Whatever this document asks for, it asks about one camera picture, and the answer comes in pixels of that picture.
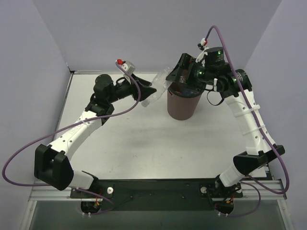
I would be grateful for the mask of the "clear unlabelled plastic bottle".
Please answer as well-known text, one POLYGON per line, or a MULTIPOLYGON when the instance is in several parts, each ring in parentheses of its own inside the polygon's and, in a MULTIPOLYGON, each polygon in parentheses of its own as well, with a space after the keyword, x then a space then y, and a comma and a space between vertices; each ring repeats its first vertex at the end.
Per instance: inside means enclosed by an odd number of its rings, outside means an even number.
POLYGON ((170 87, 172 81, 167 80, 167 76, 173 71, 173 68, 165 68, 163 71, 160 71, 156 74, 156 76, 151 81, 150 86, 156 89, 156 92, 142 101, 143 107, 148 107, 150 104, 158 101, 164 92, 170 87))

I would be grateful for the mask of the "clear bottle orange blue label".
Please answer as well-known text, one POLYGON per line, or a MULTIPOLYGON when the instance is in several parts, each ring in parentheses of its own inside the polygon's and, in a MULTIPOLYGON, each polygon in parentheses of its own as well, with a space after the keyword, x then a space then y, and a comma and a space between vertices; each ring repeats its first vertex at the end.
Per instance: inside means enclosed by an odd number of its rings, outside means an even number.
POLYGON ((188 82, 189 82, 189 76, 188 75, 180 76, 180 78, 179 78, 180 84, 188 84, 188 82))

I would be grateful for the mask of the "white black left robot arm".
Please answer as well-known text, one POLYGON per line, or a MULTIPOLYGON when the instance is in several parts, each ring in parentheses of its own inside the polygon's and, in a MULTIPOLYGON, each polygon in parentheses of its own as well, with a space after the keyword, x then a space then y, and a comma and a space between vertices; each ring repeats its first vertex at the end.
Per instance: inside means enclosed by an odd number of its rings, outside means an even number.
POLYGON ((94 93, 74 127, 60 135, 47 146, 41 144, 35 150, 34 176, 48 185, 62 191, 67 187, 81 188, 87 197, 98 193, 97 178, 84 171, 75 171, 71 159, 83 142, 108 120, 114 112, 113 103, 132 96, 143 101, 156 89, 146 80, 135 75, 132 80, 122 77, 113 82, 107 74, 95 79, 94 93))

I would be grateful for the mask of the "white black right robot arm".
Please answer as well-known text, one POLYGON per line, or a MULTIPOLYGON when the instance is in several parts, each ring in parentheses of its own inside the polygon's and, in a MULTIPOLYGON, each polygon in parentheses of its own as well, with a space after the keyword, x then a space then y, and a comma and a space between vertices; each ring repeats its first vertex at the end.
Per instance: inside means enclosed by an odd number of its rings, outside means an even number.
POLYGON ((233 158, 232 165, 217 176, 219 187, 231 187, 256 169, 285 153, 266 129, 256 104, 252 84, 242 69, 231 70, 224 60, 222 47, 205 48, 197 58, 183 53, 168 74, 170 91, 179 96, 193 98, 204 91, 217 92, 221 101, 232 111, 245 141, 246 151, 233 158))

